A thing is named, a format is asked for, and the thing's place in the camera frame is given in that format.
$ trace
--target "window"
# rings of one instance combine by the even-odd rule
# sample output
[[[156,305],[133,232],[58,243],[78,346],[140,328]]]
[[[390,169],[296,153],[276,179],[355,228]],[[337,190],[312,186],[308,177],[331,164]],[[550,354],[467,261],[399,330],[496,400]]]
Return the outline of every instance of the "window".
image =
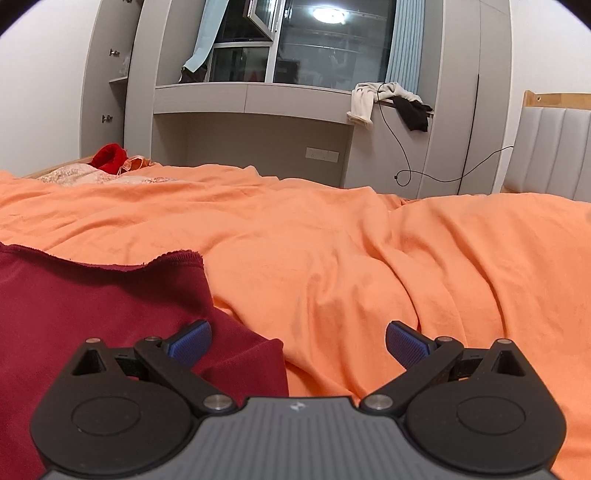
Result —
[[[352,90],[388,68],[395,0],[288,0],[275,82]]]
[[[264,82],[269,48],[214,48],[210,82]]]
[[[384,81],[396,0],[229,0],[206,81],[352,90]]]

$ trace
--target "curtain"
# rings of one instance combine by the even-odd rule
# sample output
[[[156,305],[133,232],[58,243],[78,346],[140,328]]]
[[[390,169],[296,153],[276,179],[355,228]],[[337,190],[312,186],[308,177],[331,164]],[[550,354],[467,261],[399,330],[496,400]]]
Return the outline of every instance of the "curtain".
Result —
[[[195,72],[207,60],[227,6],[228,0],[206,0],[193,56],[184,65],[187,70]]]
[[[386,82],[398,82],[402,88],[417,93],[421,66],[425,0],[398,0]]]

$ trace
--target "blue gripper pad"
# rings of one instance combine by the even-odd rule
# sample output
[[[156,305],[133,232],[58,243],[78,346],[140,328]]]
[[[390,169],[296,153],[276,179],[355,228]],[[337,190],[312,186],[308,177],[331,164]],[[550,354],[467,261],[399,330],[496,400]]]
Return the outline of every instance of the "blue gripper pad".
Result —
[[[402,322],[390,322],[386,328],[386,348],[407,370],[432,353],[437,345]]]
[[[211,325],[205,320],[198,320],[166,339],[163,348],[169,357],[191,368],[205,355],[211,344]]]

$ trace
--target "wall socket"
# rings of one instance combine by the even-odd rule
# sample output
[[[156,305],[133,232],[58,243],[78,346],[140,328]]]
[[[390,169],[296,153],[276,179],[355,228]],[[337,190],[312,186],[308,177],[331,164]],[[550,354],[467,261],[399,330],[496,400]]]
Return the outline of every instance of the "wall socket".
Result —
[[[331,161],[332,163],[339,162],[339,152],[332,150],[321,150],[319,148],[306,148],[306,158],[312,158],[313,160],[324,160]]]

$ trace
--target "headboard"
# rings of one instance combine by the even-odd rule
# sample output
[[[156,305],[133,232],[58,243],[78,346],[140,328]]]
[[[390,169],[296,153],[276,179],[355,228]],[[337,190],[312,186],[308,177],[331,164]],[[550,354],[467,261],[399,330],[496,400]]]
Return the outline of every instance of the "headboard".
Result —
[[[525,92],[503,191],[591,202],[591,93]]]

